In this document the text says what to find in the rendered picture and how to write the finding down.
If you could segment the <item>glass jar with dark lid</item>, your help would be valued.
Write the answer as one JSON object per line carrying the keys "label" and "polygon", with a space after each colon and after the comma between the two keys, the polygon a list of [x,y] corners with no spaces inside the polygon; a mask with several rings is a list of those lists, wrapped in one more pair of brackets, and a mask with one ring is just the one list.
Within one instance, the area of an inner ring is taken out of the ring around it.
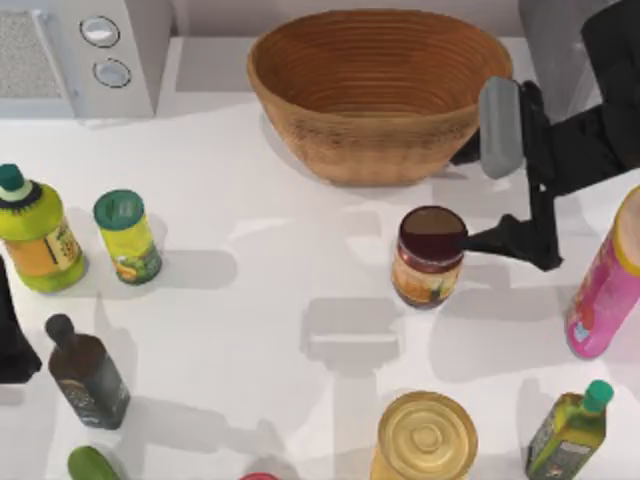
{"label": "glass jar with dark lid", "polygon": [[401,220],[391,281],[398,295],[416,308],[435,308],[454,291],[467,228],[453,211],[435,205],[416,207]]}

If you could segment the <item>brown woven basket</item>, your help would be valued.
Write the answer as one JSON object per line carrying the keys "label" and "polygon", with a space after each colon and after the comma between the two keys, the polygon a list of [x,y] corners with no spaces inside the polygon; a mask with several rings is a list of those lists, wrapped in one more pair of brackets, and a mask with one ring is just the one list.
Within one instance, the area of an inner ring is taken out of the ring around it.
{"label": "brown woven basket", "polygon": [[493,35],[451,16],[332,10],[258,38],[249,82],[291,153],[343,186],[396,186],[444,169],[479,128],[479,94],[510,78]]}

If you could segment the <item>pink tall can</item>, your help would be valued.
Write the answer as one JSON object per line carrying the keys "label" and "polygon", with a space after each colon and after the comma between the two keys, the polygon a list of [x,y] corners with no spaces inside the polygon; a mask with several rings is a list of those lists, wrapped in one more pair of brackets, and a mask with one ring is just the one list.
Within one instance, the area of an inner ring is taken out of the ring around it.
{"label": "pink tall can", "polygon": [[640,301],[640,185],[621,203],[575,294],[566,337],[582,358],[600,356]]}

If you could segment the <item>green bottle with green cap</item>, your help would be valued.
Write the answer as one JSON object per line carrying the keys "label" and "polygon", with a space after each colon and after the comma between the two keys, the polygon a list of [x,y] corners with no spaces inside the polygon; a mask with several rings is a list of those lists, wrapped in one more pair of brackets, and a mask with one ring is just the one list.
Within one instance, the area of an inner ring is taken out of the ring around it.
{"label": "green bottle with green cap", "polygon": [[528,480],[574,480],[606,438],[613,396],[612,386],[599,379],[582,394],[562,394],[529,443]]}

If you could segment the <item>pale microwave oven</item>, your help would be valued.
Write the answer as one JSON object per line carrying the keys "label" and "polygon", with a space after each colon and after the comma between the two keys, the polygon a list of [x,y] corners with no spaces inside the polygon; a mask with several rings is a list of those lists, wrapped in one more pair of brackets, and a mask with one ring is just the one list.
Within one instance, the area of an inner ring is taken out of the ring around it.
{"label": "pale microwave oven", "polygon": [[[171,0],[0,0],[0,119],[139,119],[154,116],[172,27]],[[111,48],[80,34],[104,16],[120,30]],[[93,65],[116,59],[124,88],[101,85]]]}

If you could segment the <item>yellow can with green lid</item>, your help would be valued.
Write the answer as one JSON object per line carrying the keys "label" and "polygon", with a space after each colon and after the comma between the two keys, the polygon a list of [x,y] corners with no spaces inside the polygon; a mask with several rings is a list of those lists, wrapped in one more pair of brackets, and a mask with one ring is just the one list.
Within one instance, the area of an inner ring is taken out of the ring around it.
{"label": "yellow can with green lid", "polygon": [[138,193],[108,191],[95,202],[93,215],[120,281],[140,285],[160,272],[162,259]]}

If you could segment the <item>white microwave knob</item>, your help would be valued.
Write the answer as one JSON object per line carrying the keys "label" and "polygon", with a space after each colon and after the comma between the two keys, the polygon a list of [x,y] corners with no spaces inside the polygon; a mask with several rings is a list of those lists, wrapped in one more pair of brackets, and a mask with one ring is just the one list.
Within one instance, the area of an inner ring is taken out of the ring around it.
{"label": "white microwave knob", "polygon": [[103,86],[111,89],[126,87],[132,78],[130,69],[121,61],[106,59],[93,65],[94,78]]}
{"label": "white microwave knob", "polygon": [[104,16],[83,19],[79,30],[83,39],[97,48],[111,48],[120,40],[119,27]]}

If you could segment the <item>yellow-green bottle with teal cap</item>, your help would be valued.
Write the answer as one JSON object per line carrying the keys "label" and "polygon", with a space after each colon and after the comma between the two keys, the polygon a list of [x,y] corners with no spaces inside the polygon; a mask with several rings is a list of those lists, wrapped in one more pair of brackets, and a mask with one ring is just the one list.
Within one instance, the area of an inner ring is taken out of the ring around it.
{"label": "yellow-green bottle with teal cap", "polygon": [[0,165],[0,241],[22,282],[40,293],[78,283],[85,257],[51,186],[23,176],[15,164]]}

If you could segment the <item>dark square bottle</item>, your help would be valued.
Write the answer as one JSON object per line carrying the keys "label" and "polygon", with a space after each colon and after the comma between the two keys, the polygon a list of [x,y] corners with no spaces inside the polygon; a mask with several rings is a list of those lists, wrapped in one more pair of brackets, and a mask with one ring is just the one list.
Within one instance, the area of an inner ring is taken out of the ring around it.
{"label": "dark square bottle", "polygon": [[95,429],[118,429],[130,394],[103,342],[77,332],[62,313],[49,317],[45,330],[54,342],[48,370],[81,423]]}

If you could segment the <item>green cucumber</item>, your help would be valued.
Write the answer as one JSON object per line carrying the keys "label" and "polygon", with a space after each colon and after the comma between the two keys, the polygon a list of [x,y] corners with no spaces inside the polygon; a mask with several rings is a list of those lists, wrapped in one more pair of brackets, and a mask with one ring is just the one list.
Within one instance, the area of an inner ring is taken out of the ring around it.
{"label": "green cucumber", "polygon": [[107,458],[92,446],[75,448],[68,456],[72,480],[122,480]]}

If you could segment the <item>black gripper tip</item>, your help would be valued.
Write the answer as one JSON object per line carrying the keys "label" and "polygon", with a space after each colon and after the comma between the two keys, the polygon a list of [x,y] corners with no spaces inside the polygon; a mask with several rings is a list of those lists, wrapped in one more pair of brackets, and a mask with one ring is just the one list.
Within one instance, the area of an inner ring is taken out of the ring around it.
{"label": "black gripper tip", "polygon": [[41,368],[42,362],[18,322],[0,255],[0,385],[26,384]]}

